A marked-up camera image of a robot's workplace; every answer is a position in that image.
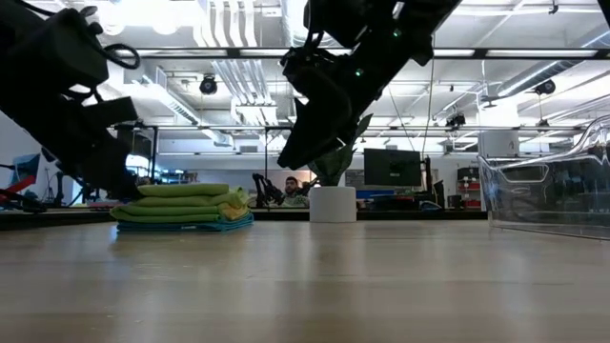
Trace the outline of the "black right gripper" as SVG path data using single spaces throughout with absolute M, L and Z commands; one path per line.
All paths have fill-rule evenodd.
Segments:
M 335 55 L 328 76 L 304 92 L 297 119 L 278 156 L 282 168 L 296 170 L 315 161 L 343 162 L 359 116 L 376 101 L 398 72 L 398 49 L 358 47 Z

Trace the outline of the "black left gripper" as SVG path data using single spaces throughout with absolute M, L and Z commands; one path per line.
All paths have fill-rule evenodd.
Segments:
M 126 166 L 128 145 L 109 128 L 94 124 L 73 100 L 28 100 L 11 105 L 11 120 L 25 129 L 58 162 L 60 169 L 116 199 L 141 197 Z

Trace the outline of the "green microfiber towel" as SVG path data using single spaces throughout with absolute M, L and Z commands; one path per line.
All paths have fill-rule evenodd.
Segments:
M 111 216 L 118 221 L 153 224 L 206 223 L 221 219 L 221 214 L 217 207 L 141 207 L 124 205 L 113 208 Z

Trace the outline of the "lime microfiber towel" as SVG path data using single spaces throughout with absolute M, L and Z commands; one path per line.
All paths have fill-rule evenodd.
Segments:
M 239 209 L 249 199 L 240 187 L 228 184 L 145 185 L 138 190 L 143 197 L 132 205 L 140 207 L 215 207 L 226 203 Z

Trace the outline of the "blue microfiber towel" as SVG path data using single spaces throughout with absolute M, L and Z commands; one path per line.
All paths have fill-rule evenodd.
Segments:
M 119 222 L 116 228 L 119 232 L 231 232 L 250 227 L 254 223 L 254 215 L 250 212 L 237 220 L 221 218 L 205 223 L 134 223 Z

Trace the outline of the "yellow microfiber towel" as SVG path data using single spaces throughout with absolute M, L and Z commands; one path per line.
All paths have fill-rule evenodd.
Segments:
M 229 192 L 219 197 L 216 206 L 224 219 L 236 221 L 250 212 L 249 195 L 242 190 Z

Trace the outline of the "green snake plant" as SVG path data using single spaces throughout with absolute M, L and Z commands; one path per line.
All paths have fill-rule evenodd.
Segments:
M 372 117 L 372 113 L 363 116 L 357 125 L 354 136 L 343 146 L 330 150 L 308 164 L 309 169 L 316 175 L 316 179 L 322 187 L 335 187 L 339 184 L 341 176 L 353 161 L 356 140 L 368 129 Z

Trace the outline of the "person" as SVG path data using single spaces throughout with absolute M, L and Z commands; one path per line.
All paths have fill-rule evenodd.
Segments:
M 309 198 L 300 193 L 298 180 L 293 176 L 288 176 L 285 180 L 283 207 L 290 208 L 309 208 Z

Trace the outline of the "white plant pot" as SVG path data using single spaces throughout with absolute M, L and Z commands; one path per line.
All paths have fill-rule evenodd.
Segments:
M 315 223 L 353 223 L 357 221 L 356 189 L 326 186 L 312 188 L 310 221 Z

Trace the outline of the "blue storage shelf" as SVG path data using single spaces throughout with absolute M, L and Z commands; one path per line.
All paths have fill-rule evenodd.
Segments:
M 187 172 L 182 170 L 163 171 L 159 175 L 162 184 L 196 184 L 198 183 L 197 172 Z

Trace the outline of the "black monitor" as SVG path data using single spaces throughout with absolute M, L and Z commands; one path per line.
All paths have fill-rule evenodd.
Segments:
M 365 149 L 364 183 L 367 186 L 420 187 L 418 151 Z

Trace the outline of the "black background table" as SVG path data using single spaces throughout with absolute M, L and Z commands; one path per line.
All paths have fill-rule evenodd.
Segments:
M 29 213 L 19 211 L 0 212 L 0 232 L 20 231 L 48 227 L 113 222 L 108 211 L 58 210 Z

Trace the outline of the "blue and red machine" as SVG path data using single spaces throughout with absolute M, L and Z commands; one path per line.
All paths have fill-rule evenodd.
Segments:
M 47 210 L 35 193 L 22 194 L 36 183 L 40 157 L 39 153 L 27 154 L 15 157 L 11 165 L 0 164 L 0 168 L 11 171 L 9 184 L 6 188 L 0 188 L 0 210 L 29 213 L 41 213 Z

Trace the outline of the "red and white device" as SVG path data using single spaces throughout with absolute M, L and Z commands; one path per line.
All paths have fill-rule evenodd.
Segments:
M 457 194 L 461 196 L 465 210 L 481 210 L 481 183 L 478 167 L 459 168 L 457 170 Z

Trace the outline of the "clear plastic bin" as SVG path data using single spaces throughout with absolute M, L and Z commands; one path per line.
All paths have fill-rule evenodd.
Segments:
M 610 241 L 610 115 L 567 151 L 478 163 L 492 228 Z

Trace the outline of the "black aluminium rig frame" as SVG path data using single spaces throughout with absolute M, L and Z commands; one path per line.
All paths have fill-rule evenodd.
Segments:
M 279 59 L 285 48 L 158 48 L 139 49 L 142 59 Z M 436 59 L 448 60 L 610 60 L 606 49 L 434 49 Z

